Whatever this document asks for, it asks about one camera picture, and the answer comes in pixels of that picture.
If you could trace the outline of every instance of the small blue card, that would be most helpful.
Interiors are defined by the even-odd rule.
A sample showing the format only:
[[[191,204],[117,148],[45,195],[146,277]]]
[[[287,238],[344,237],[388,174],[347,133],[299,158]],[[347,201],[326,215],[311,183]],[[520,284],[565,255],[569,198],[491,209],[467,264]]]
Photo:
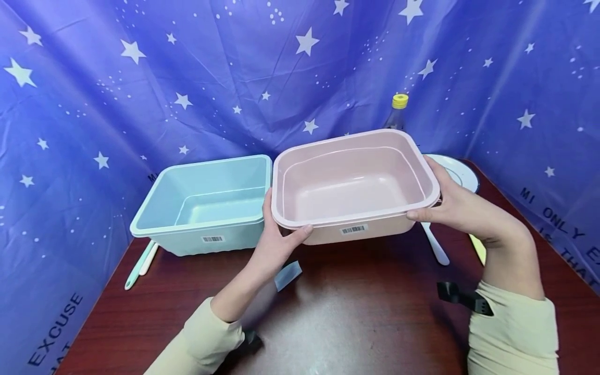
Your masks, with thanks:
[[[277,276],[275,276],[275,286],[277,287],[277,291],[280,292],[296,277],[300,276],[301,273],[302,268],[300,268],[300,263],[298,263],[298,261],[285,266],[281,271],[279,271]]]

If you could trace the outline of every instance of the barcode label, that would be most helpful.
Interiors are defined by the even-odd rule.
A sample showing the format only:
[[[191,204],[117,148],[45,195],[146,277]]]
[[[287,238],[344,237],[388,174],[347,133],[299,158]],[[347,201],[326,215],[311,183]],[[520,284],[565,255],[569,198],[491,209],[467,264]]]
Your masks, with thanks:
[[[340,229],[340,232],[343,235],[351,235],[352,233],[364,232],[366,230],[369,230],[369,226],[366,224],[360,224],[353,227],[342,228]]]
[[[223,237],[223,236],[202,237],[202,241],[204,241],[204,242],[225,242],[225,237]]]

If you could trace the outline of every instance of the yellow bottle cap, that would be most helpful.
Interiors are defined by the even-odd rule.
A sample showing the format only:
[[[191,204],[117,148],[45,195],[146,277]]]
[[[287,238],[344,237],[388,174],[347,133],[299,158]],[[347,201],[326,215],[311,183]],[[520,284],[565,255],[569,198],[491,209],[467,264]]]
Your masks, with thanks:
[[[397,94],[394,95],[392,99],[392,108],[395,109],[404,109],[406,105],[409,103],[409,96],[406,94]]]

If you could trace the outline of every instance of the sleeve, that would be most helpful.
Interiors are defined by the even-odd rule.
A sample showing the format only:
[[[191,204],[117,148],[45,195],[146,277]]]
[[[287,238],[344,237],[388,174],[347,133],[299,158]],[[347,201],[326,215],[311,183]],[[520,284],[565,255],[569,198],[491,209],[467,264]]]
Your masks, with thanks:
[[[212,374],[243,342],[241,324],[219,319],[211,310],[211,300],[200,305],[144,375]]]
[[[494,316],[473,314],[469,375],[556,375],[558,332],[554,304],[498,289],[483,281],[477,292]]]

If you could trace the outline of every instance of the black object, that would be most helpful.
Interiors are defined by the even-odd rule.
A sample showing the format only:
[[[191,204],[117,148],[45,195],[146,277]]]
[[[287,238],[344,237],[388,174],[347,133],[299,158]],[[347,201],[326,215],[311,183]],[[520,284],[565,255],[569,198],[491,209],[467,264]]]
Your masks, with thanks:
[[[263,347],[263,342],[256,331],[244,331],[244,336],[244,341],[231,354],[235,356],[254,355]]]
[[[483,296],[475,291],[461,292],[456,283],[448,281],[439,282],[437,284],[437,296],[442,301],[461,304],[478,314],[494,316],[490,304]]]

